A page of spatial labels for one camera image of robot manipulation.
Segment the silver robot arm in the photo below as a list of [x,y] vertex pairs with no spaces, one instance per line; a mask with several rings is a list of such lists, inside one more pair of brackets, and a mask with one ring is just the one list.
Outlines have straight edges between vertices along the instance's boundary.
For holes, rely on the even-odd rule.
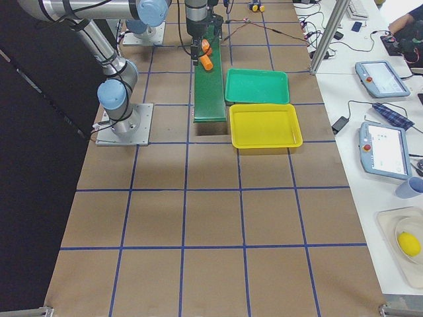
[[65,22],[91,51],[107,79],[97,90],[108,115],[107,129],[116,135],[135,132],[141,118],[130,104],[137,83],[137,68],[120,56],[96,25],[97,19],[124,19],[144,33],[166,19],[170,1],[19,1],[30,16],[50,23]]
[[126,20],[126,28],[133,34],[154,34],[156,30],[154,27],[148,26],[141,20]]

